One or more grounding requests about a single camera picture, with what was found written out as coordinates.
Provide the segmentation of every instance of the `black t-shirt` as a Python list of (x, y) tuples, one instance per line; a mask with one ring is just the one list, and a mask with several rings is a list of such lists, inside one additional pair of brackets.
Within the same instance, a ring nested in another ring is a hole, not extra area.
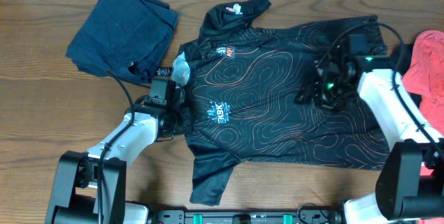
[[(314, 77), (314, 60), (333, 40), (377, 17), (253, 28), (270, 5), (252, 0), (215, 6), (198, 40), (183, 44), (174, 63), (173, 79), (184, 85), (194, 118), (185, 135), (196, 157), (192, 203), (218, 205), (233, 168), (244, 161), (381, 169), (388, 156), (362, 100), (350, 100), (338, 113), (294, 103)], [(374, 54), (386, 51), (377, 26), (358, 32)]]

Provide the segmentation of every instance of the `wooden table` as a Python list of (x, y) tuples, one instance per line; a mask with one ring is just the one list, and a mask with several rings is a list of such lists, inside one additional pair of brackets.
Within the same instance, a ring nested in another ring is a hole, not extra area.
[[(0, 223), (42, 223), (59, 157), (102, 140), (128, 107), (110, 78), (77, 71), (68, 43), (97, 0), (1, 0)], [(244, 0), (162, 0), (180, 13), (162, 65), (180, 44), (196, 39), (205, 13)], [(270, 0), (255, 26), (287, 28), (309, 21), (379, 15), (407, 42), (421, 31), (444, 31), (444, 0)], [(393, 36), (383, 32), (389, 46)], [(128, 85), (133, 97), (146, 90)], [(189, 203), (193, 155), (184, 138), (149, 146), (128, 171), (127, 200), (155, 206), (208, 208)], [(374, 190), (378, 171), (297, 164), (237, 166), (213, 209), (293, 209), (305, 202), (332, 205)], [(94, 195), (95, 191), (84, 190)]]

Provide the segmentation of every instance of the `printed logo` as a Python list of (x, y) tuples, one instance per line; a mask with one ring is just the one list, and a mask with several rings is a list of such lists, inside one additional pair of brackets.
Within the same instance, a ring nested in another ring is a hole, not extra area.
[(155, 71), (157, 76), (171, 76), (173, 68), (171, 67), (159, 67)]
[(221, 57), (234, 59), (234, 46), (217, 47), (216, 53)]
[(230, 113), (230, 106), (227, 103), (217, 103), (212, 102), (211, 110), (207, 110), (208, 116), (210, 116), (211, 120), (217, 123), (227, 123), (230, 118), (228, 114)]
[(241, 15), (241, 14), (243, 14), (243, 13), (241, 12), (241, 6), (240, 6), (238, 3), (234, 4), (234, 5), (233, 5), (233, 8), (229, 8), (229, 7), (227, 7), (227, 8), (225, 8), (225, 9), (229, 10), (230, 12), (234, 12), (236, 15)]

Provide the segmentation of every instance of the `chest logo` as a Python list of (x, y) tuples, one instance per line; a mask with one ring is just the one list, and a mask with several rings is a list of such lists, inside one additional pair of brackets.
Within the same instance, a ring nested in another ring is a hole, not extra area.
[(221, 57), (234, 59), (234, 46), (217, 47), (216, 53)]
[(217, 103), (210, 101), (211, 109), (207, 110), (211, 120), (217, 123), (227, 123), (230, 120), (230, 106), (227, 103)]
[(225, 9), (229, 10), (230, 12), (234, 12), (236, 15), (243, 14), (241, 12), (241, 6), (238, 3), (234, 4), (233, 8), (226, 7)]

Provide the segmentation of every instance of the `folded clothing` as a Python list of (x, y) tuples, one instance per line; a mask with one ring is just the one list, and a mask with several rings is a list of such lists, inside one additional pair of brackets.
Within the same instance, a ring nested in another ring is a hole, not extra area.
[(419, 220), (418, 224), (444, 224), (444, 218), (433, 218), (429, 220)]
[(408, 92), (422, 96), (420, 111), (444, 134), (444, 33), (425, 31), (413, 46), (409, 70), (402, 78)]
[(99, 0), (67, 49), (79, 71), (148, 83), (173, 37), (178, 13), (158, 0)]

